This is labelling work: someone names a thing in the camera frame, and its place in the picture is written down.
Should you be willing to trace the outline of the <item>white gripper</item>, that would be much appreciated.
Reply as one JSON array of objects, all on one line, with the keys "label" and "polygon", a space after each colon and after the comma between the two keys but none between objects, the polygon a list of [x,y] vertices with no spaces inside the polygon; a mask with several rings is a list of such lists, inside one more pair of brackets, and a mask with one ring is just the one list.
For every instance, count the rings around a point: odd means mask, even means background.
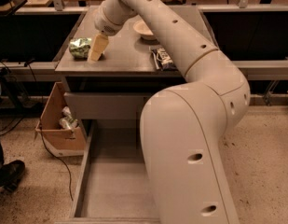
[{"label": "white gripper", "polygon": [[89,62],[97,62],[100,59],[109,44],[108,36],[116,35],[122,29],[123,24],[123,21],[108,18],[103,7],[99,6],[94,18],[94,26],[99,33],[92,39],[88,55]]}]

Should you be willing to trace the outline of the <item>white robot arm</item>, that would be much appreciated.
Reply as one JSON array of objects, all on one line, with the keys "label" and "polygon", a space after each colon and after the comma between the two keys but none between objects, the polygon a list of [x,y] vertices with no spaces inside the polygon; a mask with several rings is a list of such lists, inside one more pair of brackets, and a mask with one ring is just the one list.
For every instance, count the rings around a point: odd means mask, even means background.
[{"label": "white robot arm", "polygon": [[240,224],[218,143],[245,115],[244,74],[160,0],[104,0],[95,15],[95,61],[127,19],[139,15],[172,58],[185,83],[144,105],[140,136],[161,224]]}]

